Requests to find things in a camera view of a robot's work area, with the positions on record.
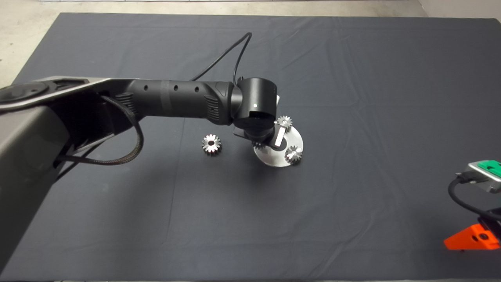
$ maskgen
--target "cable connector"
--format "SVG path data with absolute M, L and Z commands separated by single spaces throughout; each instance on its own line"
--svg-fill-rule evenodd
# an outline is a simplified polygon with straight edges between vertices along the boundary
M 501 192 L 501 163 L 479 161 L 469 163 L 465 171 L 456 174 L 460 183 L 470 183 L 490 193 Z
M 461 184 L 478 184 L 488 180 L 487 177 L 477 171 L 458 172 L 456 173 L 456 176 Z

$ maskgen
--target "black cable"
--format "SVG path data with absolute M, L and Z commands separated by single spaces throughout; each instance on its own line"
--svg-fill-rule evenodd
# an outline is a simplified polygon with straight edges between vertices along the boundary
M 190 80 L 191 81 L 198 80 L 200 77 L 202 77 L 204 74 L 206 74 L 211 68 L 213 68 L 224 56 L 226 56 L 226 54 L 228 54 L 231 50 L 233 50 L 233 48 L 235 48 L 240 43 L 242 43 L 242 41 L 244 41 L 245 38 L 247 38 L 247 41 L 245 42 L 242 50 L 240 51 L 240 55 L 238 56 L 238 60 L 237 60 L 237 62 L 235 64 L 235 69 L 233 71 L 233 84 L 236 85 L 236 82 L 235 82 L 236 69 L 238 68 L 238 64 L 240 63 L 240 59 L 242 58 L 242 55 L 243 55 L 243 53 L 245 51 L 245 48 L 247 47 L 247 44 L 251 40 L 251 37 L 252 37 L 252 33 L 251 32 L 247 32 L 244 36 L 242 36 L 242 38 L 240 38 L 238 41 L 236 41 L 235 43 L 233 43 L 228 49 L 226 49 L 221 55 L 219 55 L 219 57 L 217 57 L 208 67 L 206 67 L 202 72 L 200 72 L 199 74 L 195 75 Z
M 247 36 L 247 35 L 248 35 L 247 41 L 245 42 L 245 44 L 242 47 L 242 50 L 240 51 L 240 55 L 238 56 L 238 59 L 237 59 L 236 64 L 235 64 L 235 69 L 233 70 L 233 84 L 234 85 L 236 85 L 236 69 L 238 68 L 238 65 L 240 64 L 240 59 L 242 58 L 242 55 L 245 52 L 245 49 L 247 48 L 247 44 L 249 44 L 249 41 L 251 40 L 252 33 L 247 32 L 244 35 L 244 37 Z
M 114 166 L 114 165 L 121 165 L 130 162 L 131 160 L 135 159 L 141 150 L 143 149 L 143 144 L 144 144 L 144 136 L 143 136 L 143 131 L 141 130 L 141 126 L 139 125 L 138 121 L 136 120 L 135 114 L 129 110 L 129 108 L 125 107 L 122 105 L 120 102 L 117 100 L 107 97 L 107 96 L 101 96 L 103 100 L 106 102 L 112 104 L 113 106 L 117 107 L 119 110 L 121 110 L 126 116 L 127 119 L 130 121 L 130 123 L 134 126 L 137 132 L 137 143 L 134 149 L 128 153 L 127 155 L 115 159 L 115 160 L 108 160 L 108 161 L 102 161 L 102 160 L 95 160 L 95 159 L 89 159 L 84 156 L 59 156 L 57 157 L 58 161 L 64 161 L 64 162 L 75 162 L 75 163 L 84 163 L 84 164 L 93 164 L 93 165 L 102 165 L 102 166 Z
M 478 208 L 475 208 L 471 205 L 468 205 L 466 204 L 465 202 L 461 201 L 457 196 L 456 196 L 456 192 L 455 192 L 455 188 L 458 184 L 460 183 L 465 183 L 464 179 L 461 178 L 461 177 L 458 177 L 456 179 L 454 179 L 450 184 L 449 184 L 449 187 L 448 187 L 448 192 L 449 192 L 449 196 L 451 197 L 451 199 L 456 202 L 458 205 L 460 205 L 461 207 L 471 211 L 471 212 L 474 212 L 476 214 L 478 214 L 479 216 L 481 217 L 484 217 L 484 218 L 488 218 L 488 219 L 491 219 L 491 220 L 495 220 L 495 221 L 501 221 L 501 216 L 499 215 L 496 215 L 496 214 L 493 214 L 493 213 L 490 213 L 488 211 L 484 211 L 484 210 L 481 210 L 481 209 L 478 209 Z
M 101 145 L 101 144 L 102 143 L 99 143 L 97 145 L 90 147 L 87 151 L 85 151 L 85 153 L 82 154 L 82 157 L 88 156 L 90 153 L 92 153 L 92 151 L 97 149 L 97 147 L 99 147 L 99 145 Z M 61 173 L 58 174 L 56 181 L 61 179 L 63 176 L 65 176 L 68 172 L 70 172 L 72 169 L 74 169 L 77 165 L 78 165 L 78 162 L 74 162 L 71 165 L 69 165 L 67 168 L 65 168 Z

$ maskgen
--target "concrete floor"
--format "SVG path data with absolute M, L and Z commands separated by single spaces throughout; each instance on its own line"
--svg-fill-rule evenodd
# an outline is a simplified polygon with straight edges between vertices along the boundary
M 61 12 L 427 17 L 418 0 L 308 2 L 44 2 L 0 0 L 0 88 L 10 85 Z

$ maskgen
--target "gear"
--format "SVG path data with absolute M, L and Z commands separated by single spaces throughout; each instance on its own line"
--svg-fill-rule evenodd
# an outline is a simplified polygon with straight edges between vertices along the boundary
M 262 148 L 264 148 L 266 145 L 262 144 L 262 143 L 258 143 L 258 142 L 252 142 L 252 146 L 258 150 L 261 150 Z
M 221 139 L 214 134 L 205 136 L 202 140 L 202 149 L 208 155 L 216 155 L 221 152 Z
M 286 115 L 283 115 L 277 119 L 277 124 L 285 127 L 285 132 L 289 132 L 292 127 L 292 119 Z
M 290 146 L 285 151 L 285 160 L 291 164 L 297 164 L 303 157 L 303 149 L 297 146 Z

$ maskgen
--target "dark gray fabric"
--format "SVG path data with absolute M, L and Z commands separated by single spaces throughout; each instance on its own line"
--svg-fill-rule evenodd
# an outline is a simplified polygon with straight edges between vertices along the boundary
M 247 31 L 238 73 L 277 84 L 302 163 L 263 165 L 232 127 L 146 118 L 135 161 L 54 185 L 2 280 L 501 278 L 499 251 L 442 243 L 476 222 L 447 195 L 454 173 L 501 160 L 496 20 L 61 14 L 16 82 L 189 79 Z M 203 79 L 230 80 L 236 57 Z M 128 131 L 90 156 L 134 143 Z

